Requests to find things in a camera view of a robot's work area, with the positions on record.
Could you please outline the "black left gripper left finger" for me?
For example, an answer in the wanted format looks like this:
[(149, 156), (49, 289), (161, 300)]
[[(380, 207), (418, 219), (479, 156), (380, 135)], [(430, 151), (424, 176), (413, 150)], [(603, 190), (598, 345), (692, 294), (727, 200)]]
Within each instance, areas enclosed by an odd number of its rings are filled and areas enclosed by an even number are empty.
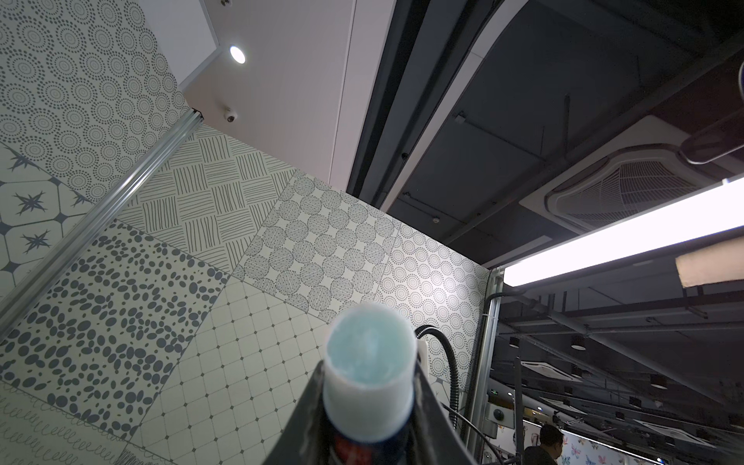
[(324, 362), (321, 360), (264, 463), (327, 464), (327, 417), (323, 403)]

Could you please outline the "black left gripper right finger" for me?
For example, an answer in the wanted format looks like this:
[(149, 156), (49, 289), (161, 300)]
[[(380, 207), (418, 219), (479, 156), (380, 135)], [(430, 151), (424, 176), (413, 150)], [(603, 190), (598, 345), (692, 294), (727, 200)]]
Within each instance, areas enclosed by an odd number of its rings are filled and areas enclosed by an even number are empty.
[(410, 464), (475, 464), (445, 409), (436, 398), (420, 364), (415, 365), (415, 400), (409, 439)]

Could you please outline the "white blue glue stick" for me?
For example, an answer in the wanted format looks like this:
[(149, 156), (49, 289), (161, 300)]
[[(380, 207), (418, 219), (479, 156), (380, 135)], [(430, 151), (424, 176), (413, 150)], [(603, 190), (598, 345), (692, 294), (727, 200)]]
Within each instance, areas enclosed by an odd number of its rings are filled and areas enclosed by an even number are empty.
[(323, 406), (331, 464), (398, 464), (410, 439), (418, 361), (411, 325), (366, 302), (331, 324), (325, 345)]

